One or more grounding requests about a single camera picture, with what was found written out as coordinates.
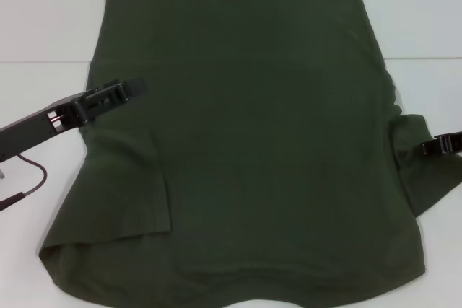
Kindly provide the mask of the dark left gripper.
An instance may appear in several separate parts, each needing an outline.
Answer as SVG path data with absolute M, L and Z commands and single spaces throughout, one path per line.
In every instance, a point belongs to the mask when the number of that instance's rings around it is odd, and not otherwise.
M 0 129 L 0 162 L 5 162 L 61 133 L 82 126 L 74 104 L 87 92 L 65 97 Z

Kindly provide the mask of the dark green t-shirt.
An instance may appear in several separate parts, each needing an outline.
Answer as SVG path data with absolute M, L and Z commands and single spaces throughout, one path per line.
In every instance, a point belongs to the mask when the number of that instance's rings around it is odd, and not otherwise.
M 88 87 L 147 92 L 81 130 L 41 246 L 112 308 L 333 308 L 425 272 L 417 217 L 462 183 L 427 157 L 362 0 L 105 0 Z

